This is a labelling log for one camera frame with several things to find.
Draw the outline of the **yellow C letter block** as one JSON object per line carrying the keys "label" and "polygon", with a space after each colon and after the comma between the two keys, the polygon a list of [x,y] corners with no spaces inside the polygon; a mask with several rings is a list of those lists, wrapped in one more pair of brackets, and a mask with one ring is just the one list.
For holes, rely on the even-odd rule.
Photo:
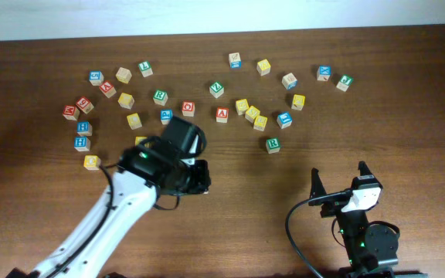
{"label": "yellow C letter block", "polygon": [[132,130],[142,127],[141,118],[139,117],[138,113],[127,115],[127,122]]}

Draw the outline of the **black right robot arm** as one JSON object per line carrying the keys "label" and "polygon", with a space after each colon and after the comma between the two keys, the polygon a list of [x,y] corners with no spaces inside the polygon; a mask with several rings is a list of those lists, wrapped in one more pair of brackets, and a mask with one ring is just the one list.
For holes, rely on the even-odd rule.
{"label": "black right robot arm", "polygon": [[350,188],[328,194],[318,169],[311,170],[313,206],[321,207],[321,217],[338,223],[350,266],[341,268],[343,277],[394,277],[400,231],[383,221],[370,222],[366,212],[379,203],[383,186],[364,161],[358,163],[359,176]]}

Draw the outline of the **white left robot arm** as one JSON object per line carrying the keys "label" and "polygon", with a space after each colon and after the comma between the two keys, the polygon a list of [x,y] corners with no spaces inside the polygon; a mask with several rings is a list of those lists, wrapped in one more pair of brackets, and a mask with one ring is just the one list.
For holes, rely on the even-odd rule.
{"label": "white left robot arm", "polygon": [[115,171],[100,170],[107,187],[67,239],[39,263],[30,277],[95,277],[129,229],[163,195],[181,198],[209,190],[208,163],[199,159],[207,146],[196,125],[173,117],[160,136],[124,150]]}

